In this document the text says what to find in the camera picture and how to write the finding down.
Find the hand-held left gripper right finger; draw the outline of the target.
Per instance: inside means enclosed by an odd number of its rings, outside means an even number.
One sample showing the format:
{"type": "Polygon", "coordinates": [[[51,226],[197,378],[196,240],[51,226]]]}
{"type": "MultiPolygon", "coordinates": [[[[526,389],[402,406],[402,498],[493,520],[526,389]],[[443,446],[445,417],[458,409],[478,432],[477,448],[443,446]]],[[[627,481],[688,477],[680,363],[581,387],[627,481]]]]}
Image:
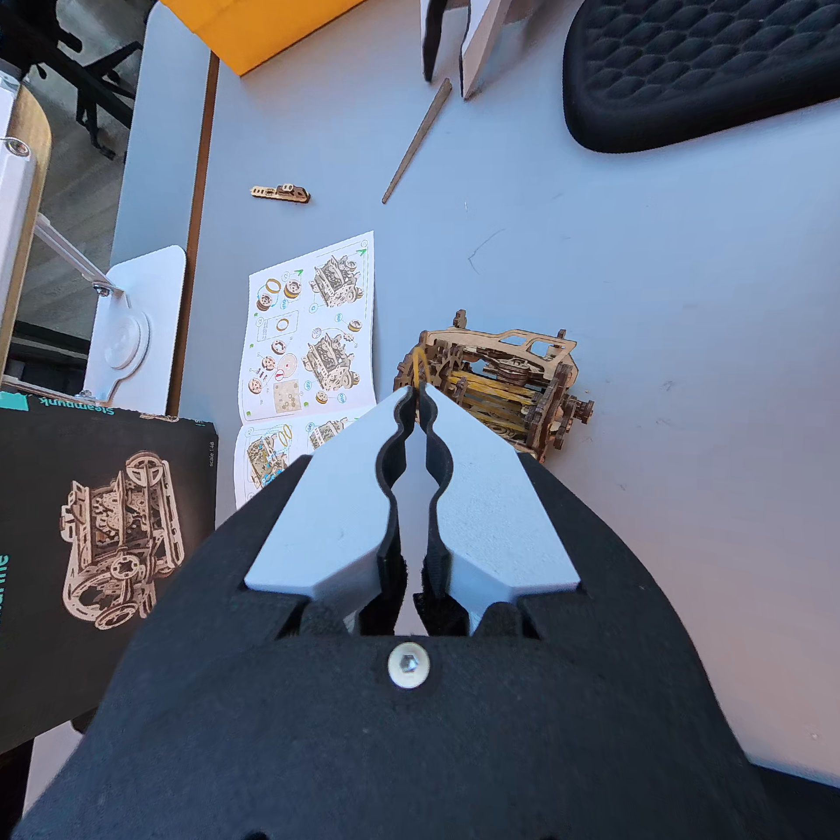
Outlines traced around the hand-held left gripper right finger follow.
{"type": "Polygon", "coordinates": [[[430,502],[418,612],[431,635],[474,632],[488,607],[581,582],[519,453],[431,385],[418,393],[430,502]]]}

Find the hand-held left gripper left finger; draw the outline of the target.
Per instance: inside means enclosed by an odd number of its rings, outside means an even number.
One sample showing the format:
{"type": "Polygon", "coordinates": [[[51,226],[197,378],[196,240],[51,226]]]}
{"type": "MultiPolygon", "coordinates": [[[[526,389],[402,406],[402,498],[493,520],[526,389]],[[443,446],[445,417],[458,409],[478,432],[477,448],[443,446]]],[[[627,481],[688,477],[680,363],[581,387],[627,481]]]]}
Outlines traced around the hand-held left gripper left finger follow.
{"type": "Polygon", "coordinates": [[[245,576],[254,591],[305,595],[363,633],[390,633],[406,593],[396,499],[415,395],[404,386],[310,457],[245,576]]]}

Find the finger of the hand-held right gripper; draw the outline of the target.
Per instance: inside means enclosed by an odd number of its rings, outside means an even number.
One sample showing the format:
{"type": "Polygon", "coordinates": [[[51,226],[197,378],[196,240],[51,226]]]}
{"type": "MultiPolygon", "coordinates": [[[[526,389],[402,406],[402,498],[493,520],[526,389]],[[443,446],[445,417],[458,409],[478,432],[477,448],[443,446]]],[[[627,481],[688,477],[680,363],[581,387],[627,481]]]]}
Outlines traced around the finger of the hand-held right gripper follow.
{"type": "Polygon", "coordinates": [[[468,23],[459,51],[460,95],[470,99],[508,16],[511,1],[468,1],[468,23]]]}
{"type": "Polygon", "coordinates": [[[422,69],[426,82],[433,79],[447,5],[447,0],[422,1],[422,69]]]}

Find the thin wooden stick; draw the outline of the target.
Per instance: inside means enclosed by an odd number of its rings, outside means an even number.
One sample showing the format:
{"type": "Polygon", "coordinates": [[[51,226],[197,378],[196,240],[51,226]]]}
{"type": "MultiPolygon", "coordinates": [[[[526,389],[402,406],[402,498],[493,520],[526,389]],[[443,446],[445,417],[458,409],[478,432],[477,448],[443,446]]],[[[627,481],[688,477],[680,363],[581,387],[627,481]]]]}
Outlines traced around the thin wooden stick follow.
{"type": "Polygon", "coordinates": [[[449,78],[445,78],[441,86],[437,90],[434,99],[432,100],[426,114],[423,117],[423,120],[421,121],[417,131],[415,132],[411,143],[409,144],[400,164],[398,165],[394,176],[392,177],[388,187],[385,190],[385,193],[381,200],[382,204],[386,204],[392,196],[392,194],[394,193],[394,190],[396,189],[398,183],[405,174],[408,166],[411,164],[414,156],[419,151],[419,148],[421,147],[428,132],[432,129],[435,121],[438,118],[439,113],[446,104],[452,90],[453,86],[451,80],[449,78]]]}

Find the wooden mechanical model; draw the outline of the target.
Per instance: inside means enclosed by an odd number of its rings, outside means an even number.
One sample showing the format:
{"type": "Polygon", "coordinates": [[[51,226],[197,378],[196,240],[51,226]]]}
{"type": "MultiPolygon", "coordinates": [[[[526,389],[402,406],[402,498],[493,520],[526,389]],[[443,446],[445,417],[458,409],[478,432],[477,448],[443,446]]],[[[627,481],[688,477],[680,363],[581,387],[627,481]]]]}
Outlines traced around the wooden mechanical model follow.
{"type": "MultiPolygon", "coordinates": [[[[466,311],[448,329],[423,331],[434,371],[433,386],[506,439],[518,452],[544,462],[550,447],[561,449],[575,420],[587,424],[593,401],[571,393],[578,368],[576,342],[520,329],[499,333],[467,328],[466,311]]],[[[412,385],[412,350],[397,366],[394,389],[412,385]]]]}

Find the black model kit box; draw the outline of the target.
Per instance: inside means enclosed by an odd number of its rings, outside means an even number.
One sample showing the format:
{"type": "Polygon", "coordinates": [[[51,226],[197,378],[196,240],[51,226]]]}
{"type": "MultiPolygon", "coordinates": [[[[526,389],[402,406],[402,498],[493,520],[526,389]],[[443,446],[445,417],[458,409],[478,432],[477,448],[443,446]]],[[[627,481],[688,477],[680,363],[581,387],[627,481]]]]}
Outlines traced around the black model kit box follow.
{"type": "Polygon", "coordinates": [[[214,426],[2,393],[1,750],[100,702],[214,530],[214,426]]]}

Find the yellow plastic bin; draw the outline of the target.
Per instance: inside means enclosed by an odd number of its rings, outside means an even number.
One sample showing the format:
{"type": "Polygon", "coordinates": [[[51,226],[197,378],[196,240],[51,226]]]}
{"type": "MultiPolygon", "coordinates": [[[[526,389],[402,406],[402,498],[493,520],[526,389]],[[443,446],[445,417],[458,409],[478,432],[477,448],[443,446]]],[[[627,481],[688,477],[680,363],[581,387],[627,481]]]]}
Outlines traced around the yellow plastic bin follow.
{"type": "Polygon", "coordinates": [[[345,14],[359,1],[164,1],[242,77],[345,14]]]}

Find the illustrated instruction booklet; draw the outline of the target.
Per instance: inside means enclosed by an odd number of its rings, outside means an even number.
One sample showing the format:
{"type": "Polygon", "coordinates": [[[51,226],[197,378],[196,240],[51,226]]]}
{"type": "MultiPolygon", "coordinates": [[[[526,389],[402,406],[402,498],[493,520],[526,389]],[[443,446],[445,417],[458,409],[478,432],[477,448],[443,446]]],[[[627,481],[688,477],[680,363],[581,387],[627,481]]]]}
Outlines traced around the illustrated instruction booklet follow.
{"type": "Polygon", "coordinates": [[[238,508],[376,404],[374,248],[373,232],[359,234],[249,277],[238,508]]]}

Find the black honeycomb pad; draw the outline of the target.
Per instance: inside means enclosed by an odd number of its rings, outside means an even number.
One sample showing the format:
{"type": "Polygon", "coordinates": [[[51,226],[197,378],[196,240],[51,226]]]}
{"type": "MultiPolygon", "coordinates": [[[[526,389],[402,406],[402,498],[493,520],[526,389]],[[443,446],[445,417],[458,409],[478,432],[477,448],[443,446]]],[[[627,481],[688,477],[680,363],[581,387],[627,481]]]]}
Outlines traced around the black honeycomb pad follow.
{"type": "Polygon", "coordinates": [[[648,151],[839,96],[838,1],[587,1],[563,52],[586,149],[648,151]]]}

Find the white stand base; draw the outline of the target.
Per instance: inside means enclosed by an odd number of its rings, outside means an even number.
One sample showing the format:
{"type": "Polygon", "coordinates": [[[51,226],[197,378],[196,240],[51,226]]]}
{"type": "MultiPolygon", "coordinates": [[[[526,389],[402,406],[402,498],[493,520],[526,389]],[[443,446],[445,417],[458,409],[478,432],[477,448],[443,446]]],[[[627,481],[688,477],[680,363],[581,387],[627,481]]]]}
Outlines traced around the white stand base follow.
{"type": "Polygon", "coordinates": [[[177,245],[111,268],[98,300],[84,388],[111,407],[165,415],[186,255],[177,245]]]}

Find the black office chair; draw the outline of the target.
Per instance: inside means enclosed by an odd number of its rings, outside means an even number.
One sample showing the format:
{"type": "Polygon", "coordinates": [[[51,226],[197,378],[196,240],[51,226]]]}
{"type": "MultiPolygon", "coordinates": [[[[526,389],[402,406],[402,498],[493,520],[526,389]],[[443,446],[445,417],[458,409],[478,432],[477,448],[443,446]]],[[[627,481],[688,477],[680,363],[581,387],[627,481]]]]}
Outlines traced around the black office chair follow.
{"type": "Polygon", "coordinates": [[[2,71],[17,80],[24,79],[32,67],[42,77],[46,77],[44,65],[58,72],[77,90],[76,121],[87,130],[92,146],[113,160],[115,151],[99,141],[98,108],[131,128],[133,110],[125,101],[134,100],[136,93],[122,84],[116,67],[141,50],[141,42],[133,41],[82,65],[59,48],[63,44],[80,53],[82,42],[63,29],[56,9],[56,1],[1,2],[2,71]]]}

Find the metal stand rod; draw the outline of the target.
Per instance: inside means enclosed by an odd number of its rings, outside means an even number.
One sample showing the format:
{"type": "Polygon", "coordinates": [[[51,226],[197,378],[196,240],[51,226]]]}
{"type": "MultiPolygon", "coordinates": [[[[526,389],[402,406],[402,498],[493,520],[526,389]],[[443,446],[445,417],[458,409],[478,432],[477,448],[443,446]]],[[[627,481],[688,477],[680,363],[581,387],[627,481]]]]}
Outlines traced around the metal stand rod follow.
{"type": "Polygon", "coordinates": [[[123,289],[115,286],[88,257],[56,230],[42,213],[37,213],[36,216],[35,235],[87,280],[99,296],[108,298],[124,294],[123,289]]]}

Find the white wood-edged panel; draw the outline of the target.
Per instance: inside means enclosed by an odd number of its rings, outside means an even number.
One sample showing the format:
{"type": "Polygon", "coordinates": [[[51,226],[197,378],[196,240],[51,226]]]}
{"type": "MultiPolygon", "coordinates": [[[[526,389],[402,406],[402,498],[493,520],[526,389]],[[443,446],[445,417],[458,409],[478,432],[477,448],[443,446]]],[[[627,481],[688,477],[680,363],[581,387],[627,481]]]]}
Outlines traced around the white wood-edged panel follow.
{"type": "Polygon", "coordinates": [[[17,68],[1,62],[1,372],[13,337],[52,145],[46,114],[20,79],[17,68]]]}

